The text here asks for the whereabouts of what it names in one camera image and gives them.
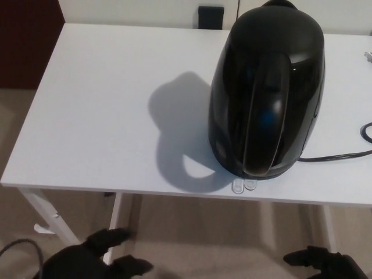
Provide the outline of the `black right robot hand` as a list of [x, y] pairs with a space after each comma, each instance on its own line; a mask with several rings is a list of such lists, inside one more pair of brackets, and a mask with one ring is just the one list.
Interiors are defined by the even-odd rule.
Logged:
[[308, 246], [286, 254], [283, 260], [290, 266], [311, 266], [320, 271], [309, 279], [368, 279], [349, 255], [332, 253], [327, 248]]

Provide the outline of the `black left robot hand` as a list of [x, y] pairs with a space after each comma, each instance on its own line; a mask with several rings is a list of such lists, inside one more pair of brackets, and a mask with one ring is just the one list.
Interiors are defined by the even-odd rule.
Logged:
[[102, 229], [88, 236], [79, 245], [68, 246], [51, 256], [34, 278], [133, 278], [153, 270], [145, 259], [124, 255], [110, 264], [101, 257], [110, 248], [129, 240], [134, 233], [127, 228]]

